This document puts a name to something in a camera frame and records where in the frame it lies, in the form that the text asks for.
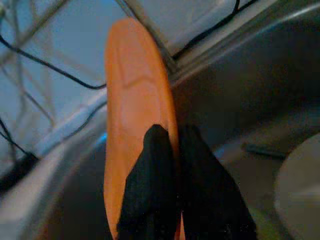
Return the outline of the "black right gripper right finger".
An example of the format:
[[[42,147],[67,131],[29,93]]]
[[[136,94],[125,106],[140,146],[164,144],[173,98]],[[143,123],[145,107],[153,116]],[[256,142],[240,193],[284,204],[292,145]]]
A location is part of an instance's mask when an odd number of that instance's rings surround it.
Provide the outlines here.
[[[257,240],[257,227],[238,185],[199,129],[179,131],[185,240]]]

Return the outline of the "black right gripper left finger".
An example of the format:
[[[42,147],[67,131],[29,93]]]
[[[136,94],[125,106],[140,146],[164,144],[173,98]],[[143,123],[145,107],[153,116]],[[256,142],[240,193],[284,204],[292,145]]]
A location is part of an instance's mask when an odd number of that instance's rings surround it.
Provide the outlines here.
[[[168,132],[154,124],[125,180],[117,240],[174,240],[178,221],[176,166]]]

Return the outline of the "orange plate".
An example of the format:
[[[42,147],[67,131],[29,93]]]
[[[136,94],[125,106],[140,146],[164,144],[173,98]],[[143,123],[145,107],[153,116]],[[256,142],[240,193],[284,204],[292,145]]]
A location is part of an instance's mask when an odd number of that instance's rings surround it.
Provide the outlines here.
[[[174,157],[179,155],[178,126],[164,61],[147,29],[132,17],[114,23],[104,53],[107,86],[107,140],[104,205],[112,237],[125,190],[126,177],[143,149],[153,125],[167,130]]]

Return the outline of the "white bowl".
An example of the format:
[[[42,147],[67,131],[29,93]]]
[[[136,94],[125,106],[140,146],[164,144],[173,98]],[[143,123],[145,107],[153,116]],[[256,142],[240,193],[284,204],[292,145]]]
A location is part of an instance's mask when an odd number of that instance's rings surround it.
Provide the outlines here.
[[[320,240],[320,133],[286,157],[276,177],[274,206],[295,240]]]

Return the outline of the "stainless steel sink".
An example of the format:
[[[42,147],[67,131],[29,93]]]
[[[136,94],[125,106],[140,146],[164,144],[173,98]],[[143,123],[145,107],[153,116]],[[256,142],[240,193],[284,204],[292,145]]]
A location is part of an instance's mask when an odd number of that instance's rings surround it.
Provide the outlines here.
[[[320,0],[139,0],[177,64],[180,125],[238,181],[259,237],[291,239],[275,209],[288,153],[320,132]],[[11,45],[105,84],[115,0],[0,0]],[[106,240],[107,89],[0,43],[0,240]]]

